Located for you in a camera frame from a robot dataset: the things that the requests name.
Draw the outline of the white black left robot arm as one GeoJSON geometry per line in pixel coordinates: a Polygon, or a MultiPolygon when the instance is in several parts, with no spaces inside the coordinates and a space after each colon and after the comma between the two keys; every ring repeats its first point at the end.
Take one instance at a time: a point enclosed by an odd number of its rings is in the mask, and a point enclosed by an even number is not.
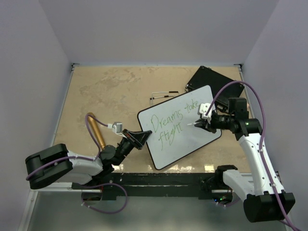
{"type": "Polygon", "coordinates": [[[67,149],[63,143],[30,155],[25,159],[30,188],[42,189],[54,182],[71,182],[96,188],[100,178],[112,173],[135,148],[141,150],[152,131],[124,129],[117,147],[107,145],[98,157],[87,157],[67,149]]]}

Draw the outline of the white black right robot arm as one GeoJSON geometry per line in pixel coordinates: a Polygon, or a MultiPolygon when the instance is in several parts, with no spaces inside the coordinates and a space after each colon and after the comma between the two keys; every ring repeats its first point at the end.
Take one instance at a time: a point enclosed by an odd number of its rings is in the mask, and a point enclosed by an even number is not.
{"type": "Polygon", "coordinates": [[[246,218],[252,223],[275,220],[286,223],[295,197],[285,191],[272,167],[259,120],[249,117],[245,98],[230,98],[228,111],[229,115],[219,115],[210,103],[202,103],[198,108],[200,118],[194,126],[212,133],[219,129],[231,131],[246,155],[253,183],[234,165],[223,165],[217,167],[207,187],[232,189],[243,202],[246,218]]]}

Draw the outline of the white whiteboard black frame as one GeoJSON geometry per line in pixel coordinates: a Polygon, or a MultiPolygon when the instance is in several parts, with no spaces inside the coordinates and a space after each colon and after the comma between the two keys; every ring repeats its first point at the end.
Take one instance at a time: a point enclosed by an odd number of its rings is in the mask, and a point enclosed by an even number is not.
{"type": "Polygon", "coordinates": [[[219,129],[213,134],[187,125],[200,118],[201,103],[212,101],[207,85],[138,112],[141,129],[152,131],[147,147],[155,169],[161,170],[221,137],[219,129]]]}

